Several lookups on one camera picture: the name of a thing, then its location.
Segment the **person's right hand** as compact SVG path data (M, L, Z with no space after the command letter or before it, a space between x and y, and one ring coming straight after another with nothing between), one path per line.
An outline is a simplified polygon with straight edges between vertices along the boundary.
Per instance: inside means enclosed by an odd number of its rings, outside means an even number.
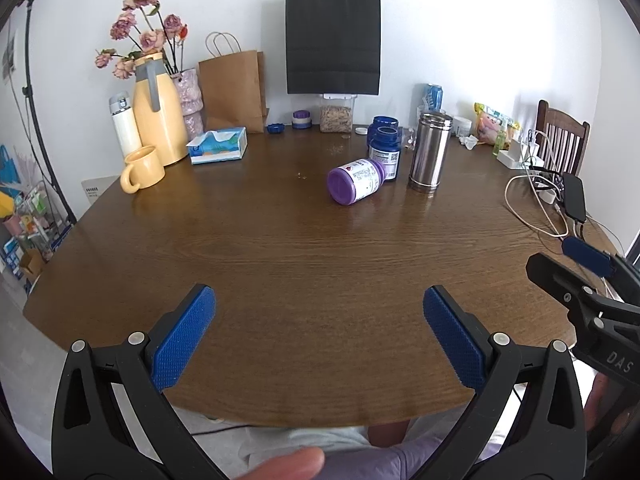
M593 430L597 422L604 416L603 399L608 391L608 378L598 373L594 378L591 391L584 407L585 428L587 431ZM612 434L620 434L628 425L631 408L626 408L620 413L611 426Z

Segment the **person's hand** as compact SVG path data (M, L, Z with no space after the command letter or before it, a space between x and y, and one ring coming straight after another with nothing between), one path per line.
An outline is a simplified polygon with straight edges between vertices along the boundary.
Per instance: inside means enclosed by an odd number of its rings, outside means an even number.
M272 458L238 480L309 480L321 471L325 459L321 448L303 448Z

